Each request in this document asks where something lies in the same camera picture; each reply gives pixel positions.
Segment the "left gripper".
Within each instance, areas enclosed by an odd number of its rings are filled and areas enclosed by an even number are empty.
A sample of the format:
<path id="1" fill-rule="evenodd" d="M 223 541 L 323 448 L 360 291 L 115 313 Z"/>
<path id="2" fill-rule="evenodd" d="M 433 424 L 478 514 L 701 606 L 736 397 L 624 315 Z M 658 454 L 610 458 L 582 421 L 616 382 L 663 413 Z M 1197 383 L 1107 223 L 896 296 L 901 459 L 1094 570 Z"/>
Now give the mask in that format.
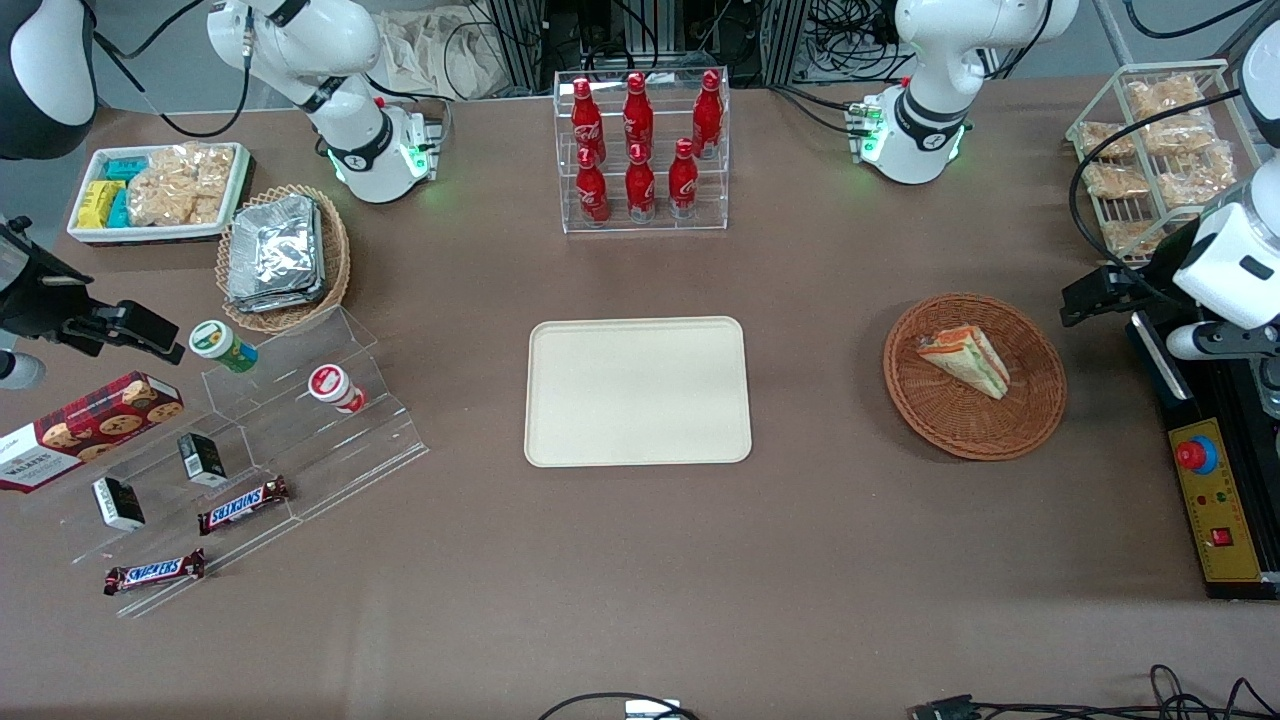
<path id="1" fill-rule="evenodd" d="M 1098 284 L 1062 288 L 1062 327 L 1139 306 L 1132 293 L 1175 288 L 1243 329 L 1277 319 L 1277 206 L 1219 205 L 1167 237 L 1144 268 L 1103 264 Z"/>

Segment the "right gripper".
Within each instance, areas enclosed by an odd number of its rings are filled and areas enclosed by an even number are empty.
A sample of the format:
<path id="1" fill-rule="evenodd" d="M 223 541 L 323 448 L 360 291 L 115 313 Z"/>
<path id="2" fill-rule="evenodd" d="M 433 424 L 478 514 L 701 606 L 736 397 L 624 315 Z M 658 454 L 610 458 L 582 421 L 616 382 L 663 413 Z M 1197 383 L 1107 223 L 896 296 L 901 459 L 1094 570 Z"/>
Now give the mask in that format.
<path id="1" fill-rule="evenodd" d="M 105 345 L 137 348 L 180 364 L 180 328 L 148 307 L 124 300 L 93 314 L 84 275 L 26 237 L 28 222 L 3 223 L 1 325 L 28 340 L 59 341 L 97 357 Z"/>

